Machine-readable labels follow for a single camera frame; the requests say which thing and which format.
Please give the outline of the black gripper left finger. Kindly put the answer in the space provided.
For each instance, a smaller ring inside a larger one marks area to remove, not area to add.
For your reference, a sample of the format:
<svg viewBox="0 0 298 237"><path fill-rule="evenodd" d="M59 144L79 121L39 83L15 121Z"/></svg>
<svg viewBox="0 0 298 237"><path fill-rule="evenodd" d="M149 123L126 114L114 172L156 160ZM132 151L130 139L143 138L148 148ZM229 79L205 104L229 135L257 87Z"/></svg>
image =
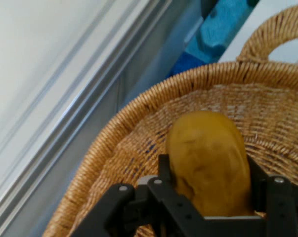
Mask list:
<svg viewBox="0 0 298 237"><path fill-rule="evenodd" d="M150 225L157 237L204 237L206 222L172 187L170 159L158 156L158 176L137 187L112 185L73 231L74 237L133 237Z"/></svg>

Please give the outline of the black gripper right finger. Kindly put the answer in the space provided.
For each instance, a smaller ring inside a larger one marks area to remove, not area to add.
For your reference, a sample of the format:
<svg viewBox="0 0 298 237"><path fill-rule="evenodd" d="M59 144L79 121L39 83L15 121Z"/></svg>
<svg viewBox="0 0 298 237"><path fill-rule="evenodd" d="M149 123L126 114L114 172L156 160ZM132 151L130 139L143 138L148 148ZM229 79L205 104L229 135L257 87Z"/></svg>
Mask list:
<svg viewBox="0 0 298 237"><path fill-rule="evenodd" d="M266 237L298 237L298 185L286 176L267 174L247 157L256 212L265 213Z"/></svg>

